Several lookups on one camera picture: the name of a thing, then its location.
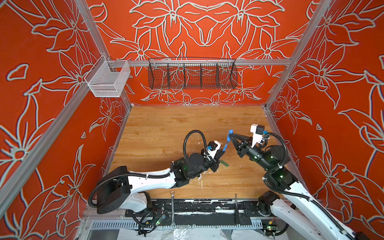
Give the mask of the blue pen cap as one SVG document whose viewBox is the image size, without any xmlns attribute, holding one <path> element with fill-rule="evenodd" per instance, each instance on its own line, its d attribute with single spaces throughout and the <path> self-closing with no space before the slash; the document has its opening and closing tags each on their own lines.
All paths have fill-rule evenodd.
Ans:
<svg viewBox="0 0 384 240">
<path fill-rule="evenodd" d="M 229 130 L 228 135 L 227 135 L 227 141 L 230 142 L 231 138 L 230 135 L 233 134 L 234 130 Z"/>
</svg>

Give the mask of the blue pen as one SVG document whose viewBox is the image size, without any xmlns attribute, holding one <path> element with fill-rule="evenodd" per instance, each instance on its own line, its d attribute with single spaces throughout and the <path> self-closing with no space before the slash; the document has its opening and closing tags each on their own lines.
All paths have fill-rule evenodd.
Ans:
<svg viewBox="0 0 384 240">
<path fill-rule="evenodd" d="M 226 144 L 224 145 L 223 152 L 225 152 L 227 150 L 227 147 L 228 147 L 229 143 L 230 143 L 230 140 L 227 141 Z"/>
</svg>

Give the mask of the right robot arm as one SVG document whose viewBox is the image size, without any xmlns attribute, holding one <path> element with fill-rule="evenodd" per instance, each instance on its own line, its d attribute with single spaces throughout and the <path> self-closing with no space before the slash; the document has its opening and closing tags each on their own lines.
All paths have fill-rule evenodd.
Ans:
<svg viewBox="0 0 384 240">
<path fill-rule="evenodd" d="M 275 133 L 262 131 L 252 137 L 228 133 L 227 139 L 244 156 L 265 170 L 264 184 L 269 188 L 259 198 L 263 215 L 274 215 L 307 240 L 366 240 L 334 217 L 316 200 L 285 164 L 289 161 L 285 141 Z"/>
</svg>

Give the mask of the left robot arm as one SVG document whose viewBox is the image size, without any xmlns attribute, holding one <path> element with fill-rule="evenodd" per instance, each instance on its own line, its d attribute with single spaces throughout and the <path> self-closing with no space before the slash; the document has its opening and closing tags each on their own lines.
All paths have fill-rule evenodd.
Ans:
<svg viewBox="0 0 384 240">
<path fill-rule="evenodd" d="M 187 142 L 192 134 L 203 139 L 203 149 L 199 153 L 187 154 Z M 139 213 L 151 208 L 149 190 L 181 188 L 202 173 L 219 168 L 226 148 L 218 141 L 207 142 L 199 130 L 190 131 L 183 142 L 183 157 L 173 161 L 170 167 L 155 172 L 138 173 L 120 166 L 105 175 L 88 198 L 88 205 L 98 214 L 110 213 L 117 209 Z"/>
</svg>

